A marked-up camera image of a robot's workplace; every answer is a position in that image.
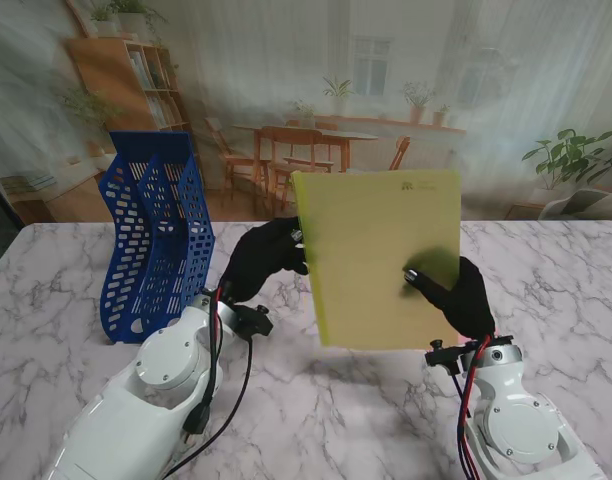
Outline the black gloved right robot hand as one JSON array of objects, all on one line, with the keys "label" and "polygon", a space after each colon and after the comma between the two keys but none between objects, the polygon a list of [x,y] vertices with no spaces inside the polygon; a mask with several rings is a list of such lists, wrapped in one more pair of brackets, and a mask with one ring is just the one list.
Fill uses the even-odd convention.
[{"label": "black gloved right robot hand", "polygon": [[405,268],[406,282],[420,292],[463,337],[484,340],[495,335],[483,276],[468,258],[459,259],[459,278],[451,290],[435,282],[419,269]]}]

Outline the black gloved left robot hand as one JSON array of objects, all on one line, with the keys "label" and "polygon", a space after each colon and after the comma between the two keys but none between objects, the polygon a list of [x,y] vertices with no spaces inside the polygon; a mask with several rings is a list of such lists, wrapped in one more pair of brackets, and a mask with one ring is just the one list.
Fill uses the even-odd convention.
[{"label": "black gloved left robot hand", "polygon": [[259,293],[266,280],[281,270],[307,275],[297,217],[276,218],[245,233],[236,244],[220,278],[221,299],[241,303]]}]

